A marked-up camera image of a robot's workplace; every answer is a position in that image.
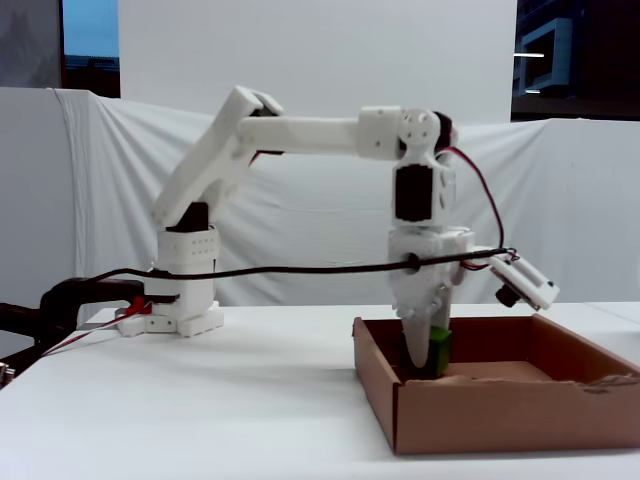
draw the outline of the wire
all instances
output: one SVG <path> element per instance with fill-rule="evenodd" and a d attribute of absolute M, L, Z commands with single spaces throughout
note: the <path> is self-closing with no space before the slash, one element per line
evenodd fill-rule
<path fill-rule="evenodd" d="M 498 207 L 496 205 L 495 200 L 493 199 L 493 195 L 491 194 L 491 190 L 489 190 L 489 185 L 487 184 L 487 181 L 485 180 L 484 175 L 482 174 L 482 171 L 480 170 L 480 168 L 478 168 L 478 166 L 474 163 L 474 161 L 471 160 L 471 158 L 469 158 L 469 156 L 466 153 L 464 153 L 462 150 L 460 150 L 458 147 L 445 147 L 437 153 L 436 158 L 445 152 L 454 153 L 458 157 L 462 158 L 465 162 L 467 162 L 467 164 L 471 168 L 473 168 L 473 170 L 476 172 L 476 175 L 478 175 L 478 178 L 482 183 L 482 187 L 484 188 L 484 191 L 487 194 L 487 198 L 489 199 L 489 203 L 491 204 L 491 209 L 493 210 L 493 214 L 496 217 L 496 222 L 498 223 L 499 248 L 503 248 L 504 247 L 504 226 L 502 224 L 502 218 L 500 217 L 500 212 L 498 211 Z M 489 266 L 486 263 L 482 265 L 478 265 L 478 264 L 467 262 L 467 261 L 461 262 L 461 265 L 463 268 L 467 270 L 471 270 L 472 272 L 478 272 L 480 270 L 484 270 Z"/>
<path fill-rule="evenodd" d="M 482 183 L 482 188 L 484 188 L 484 191 L 487 194 L 487 197 L 489 198 L 489 203 L 491 203 L 491 209 L 493 210 L 493 214 L 496 217 L 496 222 L 498 223 L 498 229 L 499 229 L 499 235 L 500 235 L 499 236 L 500 240 L 498 241 L 498 247 L 499 248 L 504 247 L 504 226 L 502 225 L 502 218 L 500 217 L 500 212 L 498 211 L 498 207 L 496 205 L 495 200 L 493 199 L 493 195 L 491 194 L 491 190 L 489 190 L 489 185 L 487 184 L 487 181 L 485 180 L 484 175 L 482 174 L 482 171 L 473 162 L 473 160 L 471 160 L 469 156 L 466 153 L 464 153 L 462 150 L 460 150 L 458 147 L 443 148 L 438 152 L 437 156 L 442 155 L 445 152 L 455 153 L 458 157 L 462 158 L 465 162 L 467 162 L 467 164 L 471 168 L 473 168 L 473 170 L 476 172 L 476 175 L 478 175 L 478 178 Z"/>
<path fill-rule="evenodd" d="M 66 347 L 67 345 L 71 345 L 72 343 L 77 342 L 78 340 L 80 340 L 81 338 L 86 337 L 87 335 L 90 335 L 91 333 L 98 331 L 98 330 L 104 330 L 106 328 L 112 327 L 113 325 L 116 325 L 120 322 L 122 322 L 123 320 L 126 320 L 127 318 L 133 317 L 134 315 L 137 315 L 138 313 L 142 312 L 145 308 L 147 308 L 149 305 L 151 305 L 151 302 L 148 302 L 144 307 L 139 308 L 137 310 L 134 310 L 132 312 L 126 313 L 125 315 L 122 315 L 118 318 L 115 318 L 113 320 L 111 320 L 110 322 L 107 322 L 103 325 L 100 325 L 99 327 L 93 328 L 91 330 L 89 330 L 88 332 L 83 333 L 82 335 L 78 335 L 77 337 L 73 337 L 70 338 L 68 340 L 63 341 L 62 343 L 59 343 L 57 345 L 54 345 L 53 347 L 51 347 L 49 350 L 47 350 L 46 352 L 44 352 L 42 354 L 42 357 L 46 357 L 47 355 L 52 354 L 53 352 L 55 352 L 56 350 L 59 350 L 63 347 Z"/>
<path fill-rule="evenodd" d="M 96 277 L 88 278 L 87 282 L 98 282 L 105 278 L 116 275 L 135 275 L 143 278 L 160 278 L 164 280 L 211 280 L 216 278 L 241 277 L 245 275 L 256 275 L 261 273 L 288 273 L 297 275 L 335 275 L 343 273 L 370 273 L 388 272 L 392 270 L 412 269 L 418 270 L 420 267 L 428 265 L 438 265 L 440 263 L 462 262 L 478 258 L 489 258 L 503 253 L 514 251 L 510 248 L 494 248 L 491 250 L 479 250 L 476 252 L 459 253 L 456 255 L 446 255 L 442 257 L 432 257 L 419 260 L 407 260 L 396 263 L 379 263 L 373 265 L 358 265 L 354 267 L 255 267 L 242 270 L 229 270 L 227 272 L 195 273 L 195 274 L 174 274 L 160 270 L 136 270 L 133 268 L 119 268 L 103 273 Z"/>

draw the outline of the window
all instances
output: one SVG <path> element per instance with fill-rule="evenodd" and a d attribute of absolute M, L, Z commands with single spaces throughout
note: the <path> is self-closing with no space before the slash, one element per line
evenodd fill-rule
<path fill-rule="evenodd" d="M 519 0 L 513 120 L 640 120 L 640 2 Z"/>
<path fill-rule="evenodd" d="M 63 0 L 62 6 L 65 88 L 120 97 L 118 0 Z"/>

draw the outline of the white tabletop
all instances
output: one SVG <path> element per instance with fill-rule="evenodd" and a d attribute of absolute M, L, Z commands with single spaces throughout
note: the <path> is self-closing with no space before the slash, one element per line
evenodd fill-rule
<path fill-rule="evenodd" d="M 640 364 L 640 325 L 611 305 L 558 304 L 547 316 Z M 530 311 L 456 305 L 453 313 Z M 225 314 L 224 327 L 192 339 L 96 332 L 31 367 L 0 392 L 0 478 L 640 475 L 634 450 L 394 457 L 355 378 L 351 339 L 354 317 L 392 318 L 389 307 Z"/>

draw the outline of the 3d printed robot arm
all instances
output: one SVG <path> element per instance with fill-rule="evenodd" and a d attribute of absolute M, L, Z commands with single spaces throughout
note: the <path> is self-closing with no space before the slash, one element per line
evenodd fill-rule
<path fill-rule="evenodd" d="M 454 145 L 456 139 L 451 121 L 428 110 L 368 107 L 358 119 L 286 117 L 268 95 L 236 87 L 155 203 L 153 216 L 161 231 L 154 268 L 173 274 L 213 271 L 220 245 L 217 231 L 209 224 L 219 218 L 260 153 L 354 155 L 397 161 L 389 259 L 471 251 L 473 233 L 448 225 L 455 202 L 450 154 L 436 158 L 436 152 Z M 546 307 L 555 298 L 557 287 L 555 294 L 538 295 L 541 285 L 522 272 L 515 275 L 508 258 L 492 261 L 493 270 L 513 287 L 512 293 L 520 294 L 534 307 Z M 427 359 L 430 327 L 448 326 L 451 288 L 462 281 L 463 274 L 458 264 L 449 263 L 396 271 L 390 276 L 409 352 L 418 367 Z M 145 294 L 177 300 L 154 303 L 152 315 L 120 323 L 123 335 L 178 332 L 192 336 L 222 324 L 213 280 L 147 279 Z"/>

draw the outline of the cardboard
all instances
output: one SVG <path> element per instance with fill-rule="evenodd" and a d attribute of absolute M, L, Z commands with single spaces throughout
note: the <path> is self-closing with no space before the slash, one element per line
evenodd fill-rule
<path fill-rule="evenodd" d="M 399 320 L 354 323 L 358 377 L 397 454 L 640 447 L 640 369 L 539 315 L 455 318 L 420 378 Z"/>

